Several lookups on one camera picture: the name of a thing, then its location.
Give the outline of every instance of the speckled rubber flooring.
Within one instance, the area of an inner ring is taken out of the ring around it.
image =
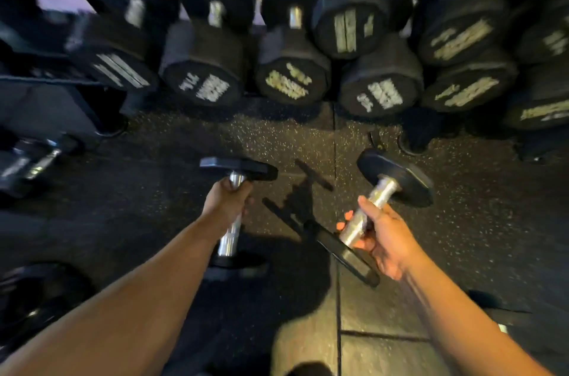
[[[203,285],[165,373],[447,374],[395,282],[366,288],[295,231],[311,217],[334,227],[369,191],[355,160],[372,129],[330,103],[295,109],[248,99],[238,113],[156,107],[124,135],[64,161],[49,193],[0,214],[0,268],[63,260],[105,286],[195,219],[214,179],[198,170],[199,158],[250,156],[281,172],[256,185],[240,241],[270,259],[270,276]],[[387,150],[401,156],[398,132],[379,127]],[[461,287],[532,312],[529,326],[510,332],[556,374],[569,374],[568,158],[524,164],[509,141],[435,140],[428,154],[408,158],[434,180],[435,205],[394,205]]]

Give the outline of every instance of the person's right hand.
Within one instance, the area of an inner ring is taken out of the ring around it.
[[[401,280],[409,264],[425,256],[423,249],[405,221],[388,204],[380,210],[364,196],[357,201],[373,222],[374,230],[366,231],[354,247],[370,252],[383,274]]]

